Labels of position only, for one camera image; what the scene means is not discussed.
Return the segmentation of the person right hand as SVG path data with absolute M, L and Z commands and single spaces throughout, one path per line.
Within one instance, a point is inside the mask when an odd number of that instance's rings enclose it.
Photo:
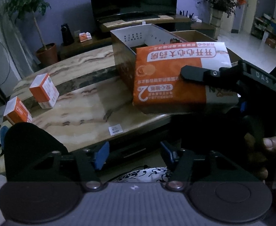
M 263 144 L 268 151 L 276 150 L 276 137 L 264 138 Z

